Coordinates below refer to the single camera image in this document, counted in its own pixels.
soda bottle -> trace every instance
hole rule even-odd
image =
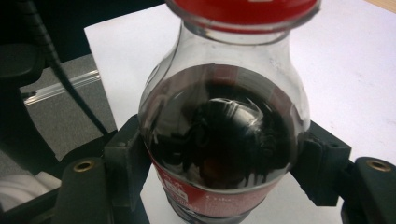
[[[140,132],[189,223],[239,223],[297,161],[309,129],[290,29],[319,0],[167,0],[177,43],[149,76]]]

white surface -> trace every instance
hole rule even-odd
[[[395,164],[396,15],[361,0],[323,0],[321,8],[290,39],[311,119],[350,144],[352,160]],[[146,79],[172,48],[178,24],[160,6],[85,29],[118,128],[137,113]],[[153,170],[141,195],[151,223],[183,223]],[[341,223],[340,206],[315,207],[287,175],[244,223]]]

cola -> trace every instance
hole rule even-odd
[[[306,133],[277,85],[226,64],[163,77],[141,108],[169,202],[191,223],[240,222],[296,162]]]

clear plastic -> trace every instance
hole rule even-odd
[[[289,32],[182,22],[138,118],[175,211],[190,223],[239,223],[297,161],[309,128]]]

